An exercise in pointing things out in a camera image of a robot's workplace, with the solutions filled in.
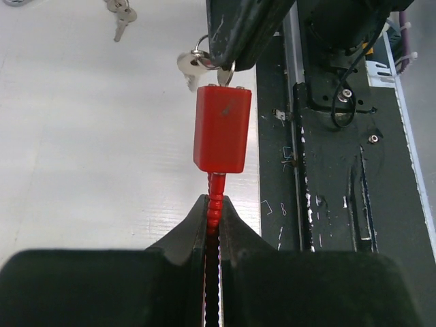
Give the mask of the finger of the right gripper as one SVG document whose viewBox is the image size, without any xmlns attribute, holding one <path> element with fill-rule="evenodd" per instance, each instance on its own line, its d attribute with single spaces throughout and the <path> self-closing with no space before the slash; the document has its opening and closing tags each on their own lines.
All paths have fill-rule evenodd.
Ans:
<svg viewBox="0 0 436 327">
<path fill-rule="evenodd" d="M 213 66 L 251 69 L 295 0 L 209 0 L 208 45 Z"/>
</svg>

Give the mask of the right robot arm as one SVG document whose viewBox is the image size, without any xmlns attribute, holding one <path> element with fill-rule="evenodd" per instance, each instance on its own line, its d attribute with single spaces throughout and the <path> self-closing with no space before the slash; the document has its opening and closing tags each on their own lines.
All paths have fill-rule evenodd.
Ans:
<svg viewBox="0 0 436 327">
<path fill-rule="evenodd" d="M 433 326 L 435 262 L 395 87 L 408 1 L 207 1 L 211 61 L 256 70 L 260 232 L 225 203 L 225 326 Z"/>
</svg>

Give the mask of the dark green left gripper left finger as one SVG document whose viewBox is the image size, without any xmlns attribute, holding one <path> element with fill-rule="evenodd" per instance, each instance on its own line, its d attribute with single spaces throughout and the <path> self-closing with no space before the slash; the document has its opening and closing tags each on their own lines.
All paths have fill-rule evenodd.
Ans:
<svg viewBox="0 0 436 327">
<path fill-rule="evenodd" d="M 16 253 L 1 269 L 1 325 L 202 326 L 207 202 L 145 249 Z"/>
</svg>

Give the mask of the red cable padlock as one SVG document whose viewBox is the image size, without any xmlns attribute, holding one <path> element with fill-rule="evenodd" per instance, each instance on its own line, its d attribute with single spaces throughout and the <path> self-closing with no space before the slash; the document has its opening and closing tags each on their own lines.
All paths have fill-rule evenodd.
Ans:
<svg viewBox="0 0 436 327">
<path fill-rule="evenodd" d="M 245 167 L 252 92 L 210 84 L 197 90 L 193 162 L 208 174 L 205 325 L 219 325 L 219 224 L 227 174 Z"/>
</svg>

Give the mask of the silver keys of long padlock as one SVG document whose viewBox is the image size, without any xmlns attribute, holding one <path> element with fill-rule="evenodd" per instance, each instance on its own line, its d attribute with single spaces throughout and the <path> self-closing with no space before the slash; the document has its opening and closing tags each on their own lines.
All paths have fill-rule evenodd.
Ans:
<svg viewBox="0 0 436 327">
<path fill-rule="evenodd" d="M 128 0 L 105 0 L 107 9 L 115 15 L 116 31 L 114 41 L 119 42 L 125 32 L 126 27 L 135 22 L 138 15 L 135 9 L 130 6 Z"/>
</svg>

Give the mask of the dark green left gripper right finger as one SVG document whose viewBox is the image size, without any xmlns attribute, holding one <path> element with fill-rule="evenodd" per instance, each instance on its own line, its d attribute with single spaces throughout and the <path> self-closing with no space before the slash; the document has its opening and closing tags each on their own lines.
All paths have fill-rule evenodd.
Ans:
<svg viewBox="0 0 436 327">
<path fill-rule="evenodd" d="M 390 259 L 377 253 L 283 251 L 225 199 L 219 226 L 226 326 L 421 326 Z"/>
</svg>

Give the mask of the long shackle brass padlock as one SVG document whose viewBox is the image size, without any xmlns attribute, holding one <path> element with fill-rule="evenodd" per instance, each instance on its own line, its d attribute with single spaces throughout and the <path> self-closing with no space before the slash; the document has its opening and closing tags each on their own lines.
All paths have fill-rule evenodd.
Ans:
<svg viewBox="0 0 436 327">
<path fill-rule="evenodd" d="M 31 2 L 31 0 L 3 0 L 3 2 L 10 7 L 22 7 Z"/>
</svg>

